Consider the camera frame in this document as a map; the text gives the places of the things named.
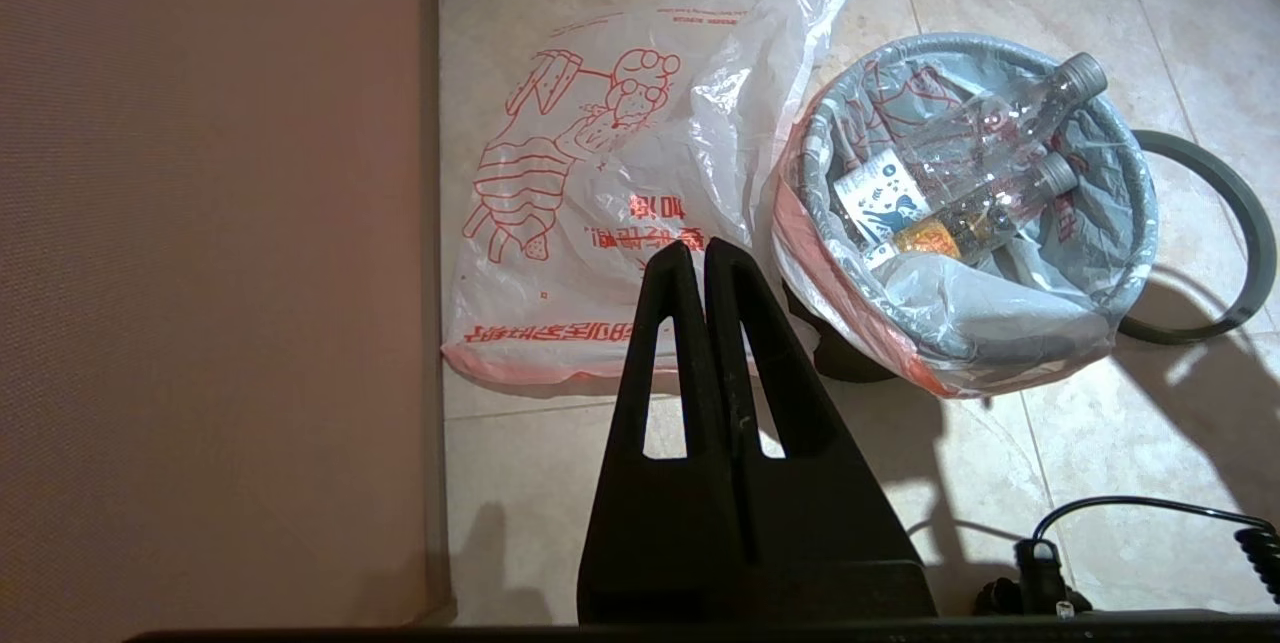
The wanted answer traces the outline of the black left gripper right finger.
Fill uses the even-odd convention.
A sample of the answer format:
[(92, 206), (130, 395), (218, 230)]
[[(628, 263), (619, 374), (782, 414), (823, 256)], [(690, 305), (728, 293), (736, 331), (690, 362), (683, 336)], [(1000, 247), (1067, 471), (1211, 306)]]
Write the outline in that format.
[(748, 557), (759, 564), (919, 565), (755, 260), (714, 238), (703, 274)]

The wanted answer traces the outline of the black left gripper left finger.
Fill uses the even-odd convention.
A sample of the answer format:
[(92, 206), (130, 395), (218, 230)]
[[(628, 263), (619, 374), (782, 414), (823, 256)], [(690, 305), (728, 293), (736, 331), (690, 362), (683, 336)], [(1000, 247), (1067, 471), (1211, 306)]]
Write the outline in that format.
[[(644, 451), (657, 346), (673, 327), (686, 455)], [(648, 264), (614, 402), (581, 570), (593, 576), (694, 576), (742, 557), (721, 420), (721, 387), (692, 255), (673, 243)]]

